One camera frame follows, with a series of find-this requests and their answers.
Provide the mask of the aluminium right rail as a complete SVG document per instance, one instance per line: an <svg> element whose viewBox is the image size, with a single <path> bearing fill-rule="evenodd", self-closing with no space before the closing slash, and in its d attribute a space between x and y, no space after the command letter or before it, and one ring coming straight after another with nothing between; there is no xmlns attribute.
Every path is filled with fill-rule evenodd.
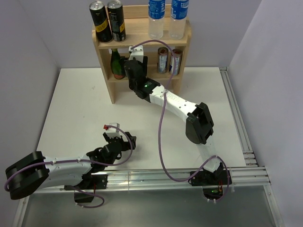
<svg viewBox="0 0 303 227"><path fill-rule="evenodd" d="M238 133L238 137L240 139L240 144L242 148L242 152L244 155L244 159L247 167L258 167L258 163L256 161L245 125L241 116L241 112L239 106L237 104L237 100L231 85L231 81L228 75L227 67L220 67L219 71L223 80L223 84L227 93L227 97L230 103L232 116L235 122L236 130Z"/></svg>

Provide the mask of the silver red-tab can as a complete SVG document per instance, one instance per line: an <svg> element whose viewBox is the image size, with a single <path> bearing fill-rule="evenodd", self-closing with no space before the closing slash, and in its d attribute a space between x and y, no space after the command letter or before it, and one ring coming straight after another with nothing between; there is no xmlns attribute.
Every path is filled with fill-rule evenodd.
<svg viewBox="0 0 303 227"><path fill-rule="evenodd" d="M158 49L157 72L160 74L164 74L167 72L168 54L168 48L160 47Z"/></svg>

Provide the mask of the left black yellow can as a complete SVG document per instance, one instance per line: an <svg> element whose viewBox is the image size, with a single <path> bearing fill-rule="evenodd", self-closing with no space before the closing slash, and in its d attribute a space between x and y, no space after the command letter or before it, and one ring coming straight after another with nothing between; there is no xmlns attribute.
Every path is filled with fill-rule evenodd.
<svg viewBox="0 0 303 227"><path fill-rule="evenodd" d="M108 22L106 8L103 2L96 0L90 3L89 10L98 40L102 43L110 42L112 40L112 33Z"/></svg>

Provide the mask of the green glass bottle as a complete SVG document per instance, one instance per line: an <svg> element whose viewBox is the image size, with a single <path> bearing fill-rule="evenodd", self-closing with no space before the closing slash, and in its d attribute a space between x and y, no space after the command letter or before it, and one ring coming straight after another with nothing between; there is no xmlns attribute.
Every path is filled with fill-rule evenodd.
<svg viewBox="0 0 303 227"><path fill-rule="evenodd" d="M123 68L120 62L120 54L118 52L118 49L111 49L112 54L111 54L111 61L110 61L110 66L111 66L111 71L114 75L115 79L123 79L125 77L125 73L123 72Z"/></svg>

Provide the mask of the silver blue energy can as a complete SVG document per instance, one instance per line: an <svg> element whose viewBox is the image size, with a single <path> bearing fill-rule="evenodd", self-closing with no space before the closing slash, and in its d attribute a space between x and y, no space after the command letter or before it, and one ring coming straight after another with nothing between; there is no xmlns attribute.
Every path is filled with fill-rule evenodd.
<svg viewBox="0 0 303 227"><path fill-rule="evenodd" d="M183 51L175 48L172 50L170 55L169 73L173 76L179 74Z"/></svg>

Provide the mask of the aluminium rail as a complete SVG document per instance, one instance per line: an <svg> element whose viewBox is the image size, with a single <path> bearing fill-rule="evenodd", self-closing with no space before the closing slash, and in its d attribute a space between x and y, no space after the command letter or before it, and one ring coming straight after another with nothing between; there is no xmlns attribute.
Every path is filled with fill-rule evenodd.
<svg viewBox="0 0 303 227"><path fill-rule="evenodd" d="M267 186L271 181L264 167L229 168L230 188ZM87 192L194 189L188 181L175 182L162 170L107 171L93 175L96 180Z"/></svg>
<svg viewBox="0 0 303 227"><path fill-rule="evenodd" d="M231 81L228 75L227 67L220 67L219 71L223 80L223 84L227 93L227 97L230 103L232 116L235 122L236 130L238 133L238 137L240 139L240 144L242 148L242 152L244 155L244 159L247 167L258 167L258 163L256 161L245 125L241 116L241 112L239 106L237 104L237 100L231 85Z"/></svg>

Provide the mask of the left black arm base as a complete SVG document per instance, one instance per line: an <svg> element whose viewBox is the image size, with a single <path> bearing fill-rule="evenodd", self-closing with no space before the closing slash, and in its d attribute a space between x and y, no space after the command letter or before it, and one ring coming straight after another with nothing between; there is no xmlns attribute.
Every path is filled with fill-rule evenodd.
<svg viewBox="0 0 303 227"><path fill-rule="evenodd" d="M74 191L74 201L76 205L92 209L101 207L105 203L105 199L96 194L96 189L106 189L108 175L95 175L95 174L85 174L82 176L82 181L76 186L65 185L64 190ZM90 203L95 197L102 200L102 203L95 206L87 206L85 203Z"/></svg>

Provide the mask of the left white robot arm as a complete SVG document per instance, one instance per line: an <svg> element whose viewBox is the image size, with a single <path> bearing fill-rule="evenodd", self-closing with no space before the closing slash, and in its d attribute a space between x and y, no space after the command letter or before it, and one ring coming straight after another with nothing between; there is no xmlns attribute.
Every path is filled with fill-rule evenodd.
<svg viewBox="0 0 303 227"><path fill-rule="evenodd" d="M34 151L9 166L6 171L7 181L4 189L13 200L33 194L38 189L63 185L66 189L92 189L93 174L102 172L108 166L115 166L124 151L136 148L136 137L125 133L126 140L120 133L103 134L107 144L76 158L46 157L41 151Z"/></svg>

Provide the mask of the black yellow can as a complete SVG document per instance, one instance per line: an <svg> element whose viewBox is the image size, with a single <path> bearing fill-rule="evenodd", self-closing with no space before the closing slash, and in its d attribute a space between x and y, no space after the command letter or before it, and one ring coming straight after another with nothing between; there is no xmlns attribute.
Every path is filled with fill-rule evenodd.
<svg viewBox="0 0 303 227"><path fill-rule="evenodd" d="M116 42L123 42L126 39L123 5L120 0L111 0L107 4L111 31Z"/></svg>
<svg viewBox="0 0 303 227"><path fill-rule="evenodd" d="M106 8L103 2L96 0L90 3L89 10L98 40L102 43L110 42L112 40L112 33L108 22Z"/></svg>

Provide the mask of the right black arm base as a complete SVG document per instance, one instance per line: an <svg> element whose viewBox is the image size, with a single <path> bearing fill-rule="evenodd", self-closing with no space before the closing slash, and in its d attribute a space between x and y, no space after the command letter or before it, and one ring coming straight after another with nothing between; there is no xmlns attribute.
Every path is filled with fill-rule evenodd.
<svg viewBox="0 0 303 227"><path fill-rule="evenodd" d="M230 172L218 169L213 173L202 170L187 181L191 186L214 186L213 188L203 189L203 194L207 199L219 199L223 196L223 186L232 184Z"/></svg>

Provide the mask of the right black yellow can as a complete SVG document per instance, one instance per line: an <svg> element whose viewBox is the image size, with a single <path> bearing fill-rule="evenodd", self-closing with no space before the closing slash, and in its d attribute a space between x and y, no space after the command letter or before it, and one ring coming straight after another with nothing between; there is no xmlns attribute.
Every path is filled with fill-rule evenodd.
<svg viewBox="0 0 303 227"><path fill-rule="evenodd" d="M120 0L111 0L107 4L111 31L116 42L123 42L126 39L123 5Z"/></svg>

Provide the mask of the clear water bottle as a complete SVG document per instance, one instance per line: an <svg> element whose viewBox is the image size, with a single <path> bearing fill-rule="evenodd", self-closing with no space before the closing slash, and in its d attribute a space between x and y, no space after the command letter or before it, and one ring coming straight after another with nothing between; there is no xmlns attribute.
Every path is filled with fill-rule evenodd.
<svg viewBox="0 0 303 227"><path fill-rule="evenodd" d="M189 0L173 0L171 2L169 35L179 40L184 36Z"/></svg>
<svg viewBox="0 0 303 227"><path fill-rule="evenodd" d="M151 39L163 37L165 16L165 0L148 1L149 28L148 35Z"/></svg>

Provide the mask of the aluminium front rail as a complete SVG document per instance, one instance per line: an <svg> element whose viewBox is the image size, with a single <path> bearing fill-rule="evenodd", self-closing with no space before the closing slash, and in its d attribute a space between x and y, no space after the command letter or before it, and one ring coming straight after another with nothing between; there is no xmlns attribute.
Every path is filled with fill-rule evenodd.
<svg viewBox="0 0 303 227"><path fill-rule="evenodd" d="M271 181L264 167L229 168L230 188L267 186ZM188 181L175 182L162 170L107 171L93 175L96 180L87 192L194 189Z"/></svg>

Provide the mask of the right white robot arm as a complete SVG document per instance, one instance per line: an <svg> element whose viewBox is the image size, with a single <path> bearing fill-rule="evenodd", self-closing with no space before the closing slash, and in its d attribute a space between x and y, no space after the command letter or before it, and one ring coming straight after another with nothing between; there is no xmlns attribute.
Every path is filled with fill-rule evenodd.
<svg viewBox="0 0 303 227"><path fill-rule="evenodd" d="M144 57L143 62L131 58L124 62L129 88L140 99L161 106L163 111L169 110L185 122L186 137L197 145L206 159L201 172L209 184L216 184L222 177L224 163L215 154L212 139L214 122L208 106L205 103L189 102L148 78L146 65L147 57Z"/></svg>

